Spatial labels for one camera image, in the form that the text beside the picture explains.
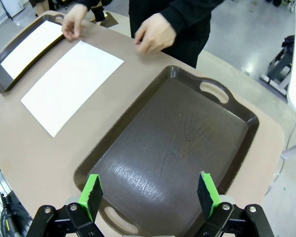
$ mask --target black shirt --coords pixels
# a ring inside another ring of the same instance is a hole
[[[88,9],[100,0],[78,0]],[[212,10],[223,0],[129,0],[129,16],[141,24],[161,13],[177,33],[176,40],[201,40],[210,32]]]

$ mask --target black sleeve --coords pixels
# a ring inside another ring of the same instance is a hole
[[[77,0],[76,2],[85,5],[90,10],[92,6],[98,5],[100,0]]]
[[[223,0],[174,0],[160,13],[176,33],[208,16]]]

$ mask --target beige tabletop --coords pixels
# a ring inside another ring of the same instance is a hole
[[[163,53],[140,56],[129,37],[96,24],[84,24],[84,42],[121,58],[124,63],[91,95],[55,138],[20,100],[77,41],[62,40],[10,92],[0,94],[0,168],[32,216],[41,205],[60,208],[68,198],[80,194],[73,180],[75,169],[162,69],[177,65],[192,74],[202,75]],[[239,96],[235,97],[252,110],[260,122],[251,148],[227,192],[240,207],[244,207],[262,202],[280,158],[284,134],[269,116]],[[97,217],[97,223],[106,236],[114,236],[101,217]]]

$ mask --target screw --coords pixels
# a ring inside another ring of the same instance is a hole
[[[249,209],[251,212],[256,212],[257,209],[254,207],[254,206],[251,206],[250,209]]]
[[[51,212],[50,207],[45,208],[45,213],[49,213],[49,212]]]
[[[230,206],[228,204],[224,204],[224,205],[222,205],[222,208],[224,210],[229,210],[230,209]]]
[[[76,211],[77,210],[77,205],[76,204],[71,205],[70,210],[71,211]]]

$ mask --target white paper sheet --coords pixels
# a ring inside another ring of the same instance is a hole
[[[61,25],[44,21],[3,60],[1,66],[16,79],[36,56],[61,35]]]
[[[65,123],[123,60],[80,41],[22,98],[22,103],[55,137]]]

